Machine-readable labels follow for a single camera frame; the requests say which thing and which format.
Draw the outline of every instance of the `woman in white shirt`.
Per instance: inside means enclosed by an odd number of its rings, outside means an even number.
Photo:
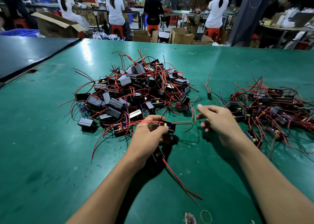
[[[206,28],[220,28],[222,26],[222,15],[228,6],[228,0],[212,0],[208,4],[209,16],[205,22]]]
[[[107,0],[107,10],[109,11],[109,24],[110,25],[122,25],[123,33],[126,41],[132,41],[131,28],[129,22],[123,18],[122,11],[124,11],[123,0]]]
[[[70,21],[76,21],[79,23],[86,31],[89,31],[88,21],[83,17],[74,14],[72,11],[72,5],[74,5],[73,0],[57,0],[60,10],[62,12],[62,17]]]

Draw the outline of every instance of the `rubber band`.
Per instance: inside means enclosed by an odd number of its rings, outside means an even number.
[[[203,212],[207,212],[207,213],[210,215],[210,222],[204,222],[203,217],[202,217]],[[210,212],[207,211],[207,210],[201,211],[201,219],[202,219],[202,222],[203,222],[204,224],[212,224],[212,222],[213,222],[212,215],[211,215]]]

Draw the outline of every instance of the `right hand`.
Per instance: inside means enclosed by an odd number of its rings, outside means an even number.
[[[201,112],[196,116],[197,119],[207,118],[201,123],[201,127],[205,128],[205,132],[208,132],[210,128],[213,129],[218,133],[222,145],[232,151],[241,148],[243,142],[238,142],[238,140],[245,137],[245,134],[229,109],[214,105],[203,106],[201,104],[198,104],[197,109]]]

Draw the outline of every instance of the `green table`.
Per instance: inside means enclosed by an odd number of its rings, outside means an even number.
[[[200,93],[192,91],[188,96],[191,100],[198,96],[202,104],[219,104],[215,99],[207,100],[201,86],[208,74],[212,90],[218,92],[221,87],[225,99],[235,91],[234,81],[245,87],[252,84],[251,76],[265,76],[269,86],[313,83],[312,51],[85,39],[39,65],[37,72],[22,75],[0,90],[1,223],[65,222],[124,155],[128,143],[123,137],[109,138],[98,147],[91,163],[101,129],[95,134],[82,134],[69,115],[70,106],[58,108],[73,99],[73,91],[87,82],[74,73],[73,67],[98,79],[108,75],[111,64],[121,64],[118,54],[111,52],[123,49],[132,58],[139,57],[137,50],[160,60],[164,55],[166,62],[197,85]],[[311,97],[310,91],[310,86],[300,88],[303,97]],[[187,119],[190,117],[169,115],[173,122]],[[214,223],[261,223],[234,157],[202,139],[198,127],[199,123],[186,133],[178,127],[175,134],[179,142],[172,147],[168,163],[205,199],[199,201],[201,206],[165,169],[147,171],[132,183],[120,222],[125,218],[125,223],[182,223],[183,212],[187,211],[201,223],[200,212],[205,209],[211,212]],[[302,144],[313,151],[313,142],[307,141],[306,134],[296,136],[290,139],[293,145]],[[283,145],[276,147],[273,157],[281,172],[312,201],[313,161],[314,156],[301,155]]]

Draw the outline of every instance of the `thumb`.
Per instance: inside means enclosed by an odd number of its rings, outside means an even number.
[[[152,131],[154,133],[154,135],[158,136],[159,138],[161,138],[161,136],[165,133],[167,133],[169,130],[169,127],[167,126],[159,126],[157,127],[156,130]]]
[[[205,115],[209,120],[214,118],[215,113],[208,110],[207,106],[203,106],[201,104],[197,105],[198,111],[200,111],[203,115]]]

